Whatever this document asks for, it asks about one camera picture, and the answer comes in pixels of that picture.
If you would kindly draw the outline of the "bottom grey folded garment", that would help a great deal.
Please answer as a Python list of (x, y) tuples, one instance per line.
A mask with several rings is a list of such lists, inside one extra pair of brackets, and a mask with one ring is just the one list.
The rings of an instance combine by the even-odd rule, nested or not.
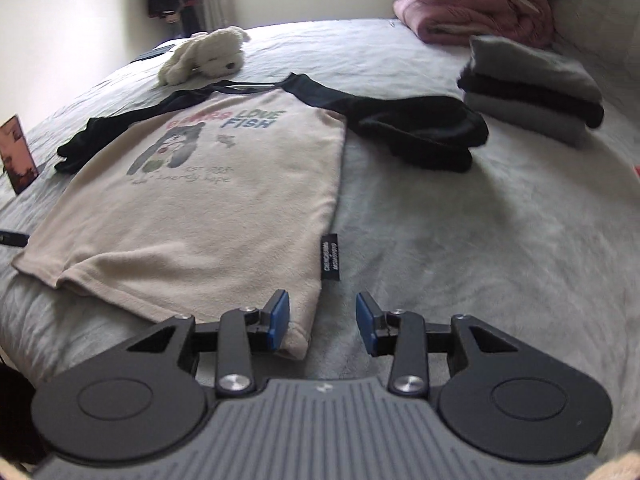
[(581, 119), (541, 106), (473, 92), (465, 93), (464, 102), (477, 112), (540, 133), (574, 148), (581, 146), (588, 136), (586, 124)]

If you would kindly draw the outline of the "white plush dog toy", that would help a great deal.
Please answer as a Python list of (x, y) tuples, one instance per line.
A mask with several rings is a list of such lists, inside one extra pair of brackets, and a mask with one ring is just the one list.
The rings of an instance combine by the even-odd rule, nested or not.
[(162, 66), (157, 79), (163, 86), (178, 86), (192, 75), (220, 79), (233, 75), (244, 65), (243, 46), (250, 35), (238, 26), (198, 32), (175, 50)]

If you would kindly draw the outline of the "grey folded garment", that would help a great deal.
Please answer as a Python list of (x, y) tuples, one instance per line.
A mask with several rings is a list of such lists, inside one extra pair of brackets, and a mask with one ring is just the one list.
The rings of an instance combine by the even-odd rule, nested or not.
[(602, 100), (596, 81), (574, 58), (497, 36), (472, 36), (470, 47), (470, 67), (475, 73), (534, 84), (588, 102)]
[(588, 136), (586, 124), (581, 119), (541, 106), (473, 92), (465, 93), (464, 102), (477, 112), (540, 133), (574, 148), (581, 146)]

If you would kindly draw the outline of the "pink folded quilt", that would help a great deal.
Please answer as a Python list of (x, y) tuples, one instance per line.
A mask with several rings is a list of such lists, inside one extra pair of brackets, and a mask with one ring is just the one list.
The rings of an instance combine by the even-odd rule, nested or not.
[(548, 0), (396, 0), (393, 9), (426, 44), (466, 46), (492, 35), (544, 48), (554, 34)]

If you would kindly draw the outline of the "grey bed sheet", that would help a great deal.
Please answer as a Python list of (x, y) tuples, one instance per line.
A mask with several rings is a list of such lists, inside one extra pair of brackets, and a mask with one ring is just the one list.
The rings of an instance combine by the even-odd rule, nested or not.
[[(307, 74), (328, 87), (382, 99), (459, 94), (465, 48), (422, 44), (396, 21), (284, 24), (250, 30), (234, 79)], [(90, 117), (155, 104), (168, 54), (121, 68), (27, 133), (41, 177), (14, 197), (1, 185), (1, 229), (31, 233), (66, 188), (56, 148)], [(364, 351), (355, 296), (445, 323), (469, 313), (596, 378), (614, 417), (601, 448), (639, 451), (639, 126), (605, 104), (605, 121), (570, 148), (486, 119), (489, 140), (466, 174), (408, 166), (349, 133), (330, 232), (341, 281), (322, 286), (303, 361), (262, 356), (257, 374), (386, 376), (389, 359)], [(1, 246), (1, 349), (31, 382), (137, 335), (141, 318), (93, 298), (51, 290), (11, 268)]]

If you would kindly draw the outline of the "black folded garment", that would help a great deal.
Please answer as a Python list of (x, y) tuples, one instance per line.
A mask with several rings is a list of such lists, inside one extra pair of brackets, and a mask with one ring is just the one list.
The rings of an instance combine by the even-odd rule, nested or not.
[(538, 84), (504, 81), (491, 76), (476, 74), (469, 67), (465, 67), (462, 70), (457, 80), (457, 86), (465, 92), (491, 96), (500, 100), (536, 105), (547, 110), (554, 110), (555, 112), (573, 116), (582, 119), (589, 128), (600, 127), (604, 119), (604, 108), (600, 98), (595, 101), (589, 101), (538, 86)]

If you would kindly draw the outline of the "grey padded headboard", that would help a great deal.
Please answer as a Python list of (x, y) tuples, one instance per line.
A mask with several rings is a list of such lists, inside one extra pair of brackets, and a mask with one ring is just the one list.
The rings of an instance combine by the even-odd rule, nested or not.
[(605, 97), (639, 117), (639, 0), (551, 0), (556, 45), (578, 58)]

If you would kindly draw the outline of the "top grey folded garment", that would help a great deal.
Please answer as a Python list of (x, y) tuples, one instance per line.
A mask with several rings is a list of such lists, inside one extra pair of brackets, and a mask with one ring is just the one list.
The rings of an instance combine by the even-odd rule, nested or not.
[(602, 100), (596, 81), (574, 58), (497, 36), (472, 36), (470, 47), (470, 67), (475, 73), (534, 84), (588, 102)]

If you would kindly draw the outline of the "black and cream raglan sweatshirt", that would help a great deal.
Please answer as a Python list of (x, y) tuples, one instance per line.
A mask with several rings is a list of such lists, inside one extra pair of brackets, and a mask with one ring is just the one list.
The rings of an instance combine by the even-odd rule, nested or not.
[(346, 136), (452, 172), (488, 139), (484, 119), (450, 96), (365, 98), (305, 75), (211, 84), (106, 124), (115, 139), (75, 174), (15, 270), (154, 322), (216, 321), (282, 288), (282, 351), (296, 360), (310, 344)]

